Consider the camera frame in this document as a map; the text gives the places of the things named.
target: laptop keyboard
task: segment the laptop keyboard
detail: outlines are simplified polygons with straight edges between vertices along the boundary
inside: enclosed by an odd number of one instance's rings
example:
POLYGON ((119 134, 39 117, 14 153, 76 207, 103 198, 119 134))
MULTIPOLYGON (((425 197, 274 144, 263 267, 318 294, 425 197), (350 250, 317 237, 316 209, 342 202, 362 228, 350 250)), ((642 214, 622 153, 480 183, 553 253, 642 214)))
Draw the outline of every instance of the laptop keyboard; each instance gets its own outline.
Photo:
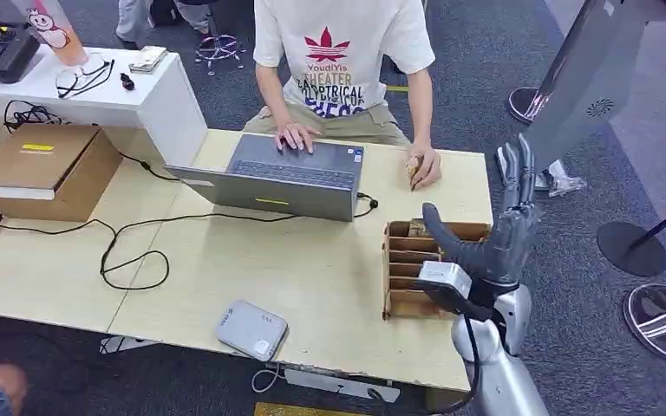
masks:
POLYGON ((254 178, 285 180, 307 185, 333 186, 353 189, 354 174, 349 172, 326 171, 308 167, 273 165, 271 163, 238 160, 231 173, 254 178))

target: robotic arm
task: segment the robotic arm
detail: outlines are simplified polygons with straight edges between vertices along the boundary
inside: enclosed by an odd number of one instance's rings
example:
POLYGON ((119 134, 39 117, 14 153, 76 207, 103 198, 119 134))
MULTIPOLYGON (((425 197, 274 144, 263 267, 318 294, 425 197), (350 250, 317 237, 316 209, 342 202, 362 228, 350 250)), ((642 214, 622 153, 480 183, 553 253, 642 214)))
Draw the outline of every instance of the robotic arm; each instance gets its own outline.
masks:
POLYGON ((486 241, 461 240, 441 222, 434 205, 422 206, 428 232, 448 263, 426 262, 417 286, 441 308, 459 314, 453 343, 466 363, 479 414, 546 416, 532 376, 518 358, 532 310, 530 292, 519 277, 539 222, 534 156, 521 137, 517 150, 508 143, 505 149, 502 212, 486 241))

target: white t-shirt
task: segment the white t-shirt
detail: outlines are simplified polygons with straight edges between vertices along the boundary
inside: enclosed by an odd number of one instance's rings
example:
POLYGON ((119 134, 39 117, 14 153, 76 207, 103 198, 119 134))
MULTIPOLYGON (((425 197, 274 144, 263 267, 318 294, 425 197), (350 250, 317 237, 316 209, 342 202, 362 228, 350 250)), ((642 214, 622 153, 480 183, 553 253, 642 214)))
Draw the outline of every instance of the white t-shirt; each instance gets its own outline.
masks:
POLYGON ((254 0, 254 15, 254 60, 287 55, 285 100, 325 118, 386 104, 384 54, 406 74, 435 59, 421 0, 254 0))

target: cardboard box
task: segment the cardboard box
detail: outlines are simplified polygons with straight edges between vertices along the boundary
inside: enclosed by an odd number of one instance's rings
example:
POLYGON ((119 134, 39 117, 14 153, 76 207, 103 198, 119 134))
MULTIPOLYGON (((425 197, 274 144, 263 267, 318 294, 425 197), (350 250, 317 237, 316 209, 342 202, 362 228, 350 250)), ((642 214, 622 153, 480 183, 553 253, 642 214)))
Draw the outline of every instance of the cardboard box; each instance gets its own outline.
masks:
MULTIPOLYGON (((491 231, 489 224, 446 223, 453 233, 467 241, 480 241, 491 231)), ((453 319, 422 290, 412 289, 426 260, 440 261, 442 253, 430 236, 409 237, 409 221, 392 221, 384 229, 384 310, 382 319, 417 317, 453 319)))
POLYGON ((120 163, 98 126, 23 125, 0 143, 0 212, 87 221, 120 163))

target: laptop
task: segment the laptop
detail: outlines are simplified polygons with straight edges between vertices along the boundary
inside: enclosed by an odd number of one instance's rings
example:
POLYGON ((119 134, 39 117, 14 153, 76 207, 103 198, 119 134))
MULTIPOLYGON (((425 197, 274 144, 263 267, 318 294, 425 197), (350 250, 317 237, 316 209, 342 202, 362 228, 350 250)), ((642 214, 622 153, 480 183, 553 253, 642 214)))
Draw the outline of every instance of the laptop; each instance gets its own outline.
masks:
POLYGON ((165 168, 216 205, 353 221, 362 162, 360 146, 279 151, 271 137, 244 133, 225 172, 165 168))

